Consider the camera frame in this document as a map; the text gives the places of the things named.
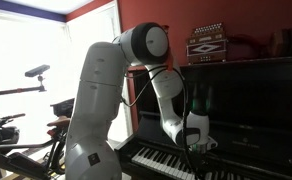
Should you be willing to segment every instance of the piano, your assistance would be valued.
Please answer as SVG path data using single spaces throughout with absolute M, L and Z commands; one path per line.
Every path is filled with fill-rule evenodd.
M 202 180 L 292 180 L 292 58 L 181 67 L 190 94 L 195 85 L 218 147 L 191 161 Z M 134 70 L 134 75 L 144 70 Z M 135 93 L 148 77 L 133 80 Z M 138 129 L 115 152 L 135 179 L 195 179 L 184 149 L 160 127 L 152 87 L 137 103 Z M 182 96 L 174 100 L 182 114 Z

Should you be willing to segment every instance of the upright piano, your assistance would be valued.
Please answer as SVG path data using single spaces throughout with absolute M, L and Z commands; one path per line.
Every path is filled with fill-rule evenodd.
M 190 100 L 199 98 L 206 108 L 209 135 L 218 142 L 206 154 L 190 154 L 200 179 L 292 180 L 292 58 L 207 63 L 181 71 Z M 148 79 L 133 80 L 135 94 Z M 160 127 L 152 86 L 140 98 L 138 130 L 115 148 L 123 172 L 136 179 L 195 179 L 184 149 Z M 180 116 L 182 102 L 182 94 L 173 99 Z

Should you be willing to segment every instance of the white ceiling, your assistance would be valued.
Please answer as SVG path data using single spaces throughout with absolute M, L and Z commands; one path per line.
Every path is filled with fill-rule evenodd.
M 58 14 L 68 14 L 93 0 L 4 0 Z

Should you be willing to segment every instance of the bicycle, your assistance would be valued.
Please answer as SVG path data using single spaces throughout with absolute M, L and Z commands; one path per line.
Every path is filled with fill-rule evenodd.
M 66 143 L 69 122 L 69 118 L 61 116 L 56 121 L 47 124 L 47 126 L 55 126 L 55 128 L 47 132 L 52 138 L 43 144 L 0 145 L 0 152 L 24 148 L 45 148 L 52 145 L 47 161 L 39 163 L 19 152 L 12 153 L 9 156 L 0 153 L 0 168 L 41 180 L 51 179 L 53 173 L 65 174 L 64 163 L 61 162 L 61 159 L 64 156 L 63 149 Z

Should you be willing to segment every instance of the bicycle wheel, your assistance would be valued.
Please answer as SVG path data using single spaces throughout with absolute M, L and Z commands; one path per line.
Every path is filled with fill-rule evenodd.
M 65 174 L 65 163 L 64 163 L 64 147 L 65 147 L 65 141 L 60 141 L 57 145 L 53 159 L 51 164 L 51 169 L 59 175 Z

